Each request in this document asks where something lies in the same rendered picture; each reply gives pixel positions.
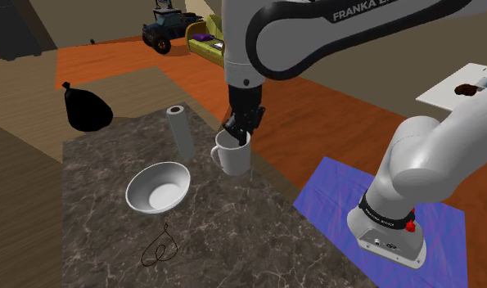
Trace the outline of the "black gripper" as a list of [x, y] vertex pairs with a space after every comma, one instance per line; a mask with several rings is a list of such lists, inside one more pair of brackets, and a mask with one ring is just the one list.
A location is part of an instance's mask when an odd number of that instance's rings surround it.
[[238, 138], [240, 146], [244, 146], [252, 132], [259, 127], [265, 112], [261, 106], [262, 86], [238, 88], [229, 85], [228, 95], [231, 115], [223, 121], [223, 128]]

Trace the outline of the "white mug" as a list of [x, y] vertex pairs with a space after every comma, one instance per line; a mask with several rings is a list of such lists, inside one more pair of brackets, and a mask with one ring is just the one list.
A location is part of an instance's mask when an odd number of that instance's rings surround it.
[[246, 143], [240, 142], [223, 130], [215, 136], [215, 146], [210, 155], [214, 163], [227, 175], [240, 176], [250, 169], [250, 140], [251, 135], [246, 133]]

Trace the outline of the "grey paper towel roll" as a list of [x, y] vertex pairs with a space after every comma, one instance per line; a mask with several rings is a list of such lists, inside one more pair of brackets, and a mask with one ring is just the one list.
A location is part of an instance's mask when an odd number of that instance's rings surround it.
[[174, 134], [179, 154], [186, 160], [195, 155], [195, 147], [183, 106], [171, 106], [166, 110], [169, 126]]

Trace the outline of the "yellow sofa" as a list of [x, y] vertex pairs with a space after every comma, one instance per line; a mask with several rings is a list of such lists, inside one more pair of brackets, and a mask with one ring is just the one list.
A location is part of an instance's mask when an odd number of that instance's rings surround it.
[[186, 30], [186, 45], [190, 52], [223, 66], [222, 16], [209, 15], [205, 20], [190, 24]]

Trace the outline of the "white bowl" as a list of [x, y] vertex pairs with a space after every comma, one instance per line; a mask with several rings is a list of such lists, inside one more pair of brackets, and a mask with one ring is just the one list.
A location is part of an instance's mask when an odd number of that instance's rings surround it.
[[153, 164], [136, 174], [128, 184], [128, 206], [143, 214], [161, 214], [177, 206], [188, 193], [189, 170], [177, 162]]

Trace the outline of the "purple patterned robot stand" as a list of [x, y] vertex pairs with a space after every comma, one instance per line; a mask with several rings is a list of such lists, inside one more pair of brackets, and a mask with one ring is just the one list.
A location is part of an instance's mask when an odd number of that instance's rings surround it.
[[417, 270], [362, 250], [350, 232], [348, 212], [373, 176], [323, 158], [294, 206], [379, 288], [468, 288], [465, 214], [443, 203], [416, 205], [427, 246]]

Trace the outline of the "dark blue toy off-road car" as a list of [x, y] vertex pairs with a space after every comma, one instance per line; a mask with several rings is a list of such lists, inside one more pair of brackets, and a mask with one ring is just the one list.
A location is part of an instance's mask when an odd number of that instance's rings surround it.
[[202, 21], [194, 12], [174, 8], [171, 0], [155, 0], [155, 22], [142, 25], [142, 41], [161, 55], [169, 53], [171, 40], [184, 38], [189, 25]]

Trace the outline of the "black tied bag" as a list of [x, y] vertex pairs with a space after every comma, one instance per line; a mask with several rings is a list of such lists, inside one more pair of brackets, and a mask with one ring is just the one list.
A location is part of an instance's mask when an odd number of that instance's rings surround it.
[[72, 88], [64, 82], [65, 108], [69, 124], [80, 132], [95, 132], [113, 120], [112, 109], [93, 92]]

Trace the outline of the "white table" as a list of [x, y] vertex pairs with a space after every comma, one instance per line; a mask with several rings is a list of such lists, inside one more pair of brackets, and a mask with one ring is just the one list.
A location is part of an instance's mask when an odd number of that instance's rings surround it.
[[[469, 84], [476, 86], [476, 92], [457, 94], [457, 87]], [[487, 89], [487, 65], [468, 63], [462, 68], [437, 83], [416, 98], [417, 101], [444, 110], [452, 111], [457, 105], [471, 98], [476, 98]]]

